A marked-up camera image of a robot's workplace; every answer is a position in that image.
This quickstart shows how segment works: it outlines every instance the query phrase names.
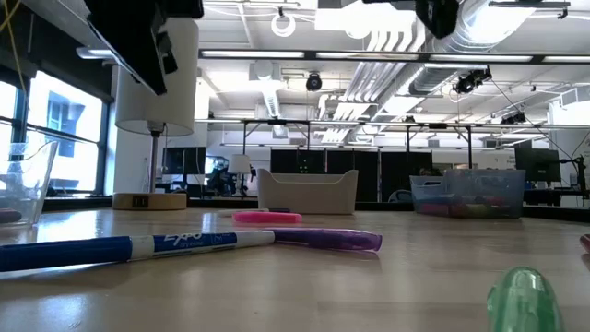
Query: lamp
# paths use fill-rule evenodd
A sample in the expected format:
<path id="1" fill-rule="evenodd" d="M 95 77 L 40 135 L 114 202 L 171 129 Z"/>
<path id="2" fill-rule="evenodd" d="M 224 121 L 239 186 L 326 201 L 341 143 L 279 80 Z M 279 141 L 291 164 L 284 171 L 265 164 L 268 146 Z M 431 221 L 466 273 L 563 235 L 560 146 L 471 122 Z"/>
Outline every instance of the lamp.
<path id="1" fill-rule="evenodd" d="M 156 96 L 125 70 L 119 71 L 115 125 L 122 130 L 151 136 L 147 194 L 115 193 L 115 209 L 184 209 L 183 194 L 156 194 L 158 138 L 188 136 L 195 121 L 198 27 L 190 18 L 170 18 L 166 24 L 179 70 L 164 77 L 168 93 Z"/>
<path id="2" fill-rule="evenodd" d="M 228 173 L 239 174 L 242 176 L 240 192 L 242 193 L 242 196 L 246 196 L 243 180 L 245 174 L 250 174 L 250 157 L 246 155 L 231 155 Z"/>

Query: blue marker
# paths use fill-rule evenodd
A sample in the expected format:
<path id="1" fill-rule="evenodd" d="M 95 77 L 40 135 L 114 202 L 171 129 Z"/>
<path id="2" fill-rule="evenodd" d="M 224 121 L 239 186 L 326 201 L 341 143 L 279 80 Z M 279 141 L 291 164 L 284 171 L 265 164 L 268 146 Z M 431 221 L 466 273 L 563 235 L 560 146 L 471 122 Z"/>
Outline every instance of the blue marker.
<path id="1" fill-rule="evenodd" d="M 272 231 L 116 236 L 0 246 L 0 272 L 205 253 L 271 244 Z"/>

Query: clear plastic bin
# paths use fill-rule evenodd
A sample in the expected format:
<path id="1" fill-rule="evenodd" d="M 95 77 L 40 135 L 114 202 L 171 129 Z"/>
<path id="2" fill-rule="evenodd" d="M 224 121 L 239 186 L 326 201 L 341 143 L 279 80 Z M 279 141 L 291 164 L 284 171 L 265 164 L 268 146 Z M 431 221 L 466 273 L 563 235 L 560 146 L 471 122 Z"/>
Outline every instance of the clear plastic bin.
<path id="1" fill-rule="evenodd" d="M 525 171 L 450 170 L 444 176 L 410 176 L 418 213 L 453 218 L 522 216 Z"/>
<path id="2" fill-rule="evenodd" d="M 10 145 L 0 161 L 0 227 L 39 221 L 47 193 L 57 142 L 44 146 Z"/>

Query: table surface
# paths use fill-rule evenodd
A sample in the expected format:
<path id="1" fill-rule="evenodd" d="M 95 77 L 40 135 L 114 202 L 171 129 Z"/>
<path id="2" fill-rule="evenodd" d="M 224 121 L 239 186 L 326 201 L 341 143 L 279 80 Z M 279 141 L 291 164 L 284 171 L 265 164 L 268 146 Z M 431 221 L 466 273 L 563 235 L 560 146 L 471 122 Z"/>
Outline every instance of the table surface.
<path id="1" fill-rule="evenodd" d="M 375 254 L 271 245 L 0 273 L 0 330 L 487 331 L 491 285 L 521 265 L 552 283 L 568 331 L 588 330 L 583 224 L 356 212 L 305 216 L 304 226 L 379 232 L 383 247 Z M 0 244 L 236 229 L 243 228 L 213 210 L 104 209 L 43 215 L 36 228 L 0 230 Z"/>

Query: office room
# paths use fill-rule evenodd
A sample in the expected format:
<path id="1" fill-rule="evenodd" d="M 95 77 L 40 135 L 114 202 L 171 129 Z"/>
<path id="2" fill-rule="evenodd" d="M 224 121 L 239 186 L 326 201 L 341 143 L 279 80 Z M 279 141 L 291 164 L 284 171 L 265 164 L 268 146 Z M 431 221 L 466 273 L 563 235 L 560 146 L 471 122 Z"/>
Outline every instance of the office room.
<path id="1" fill-rule="evenodd" d="M 590 4 L 365 2 L 0 0 L 0 330 L 586 331 Z"/>

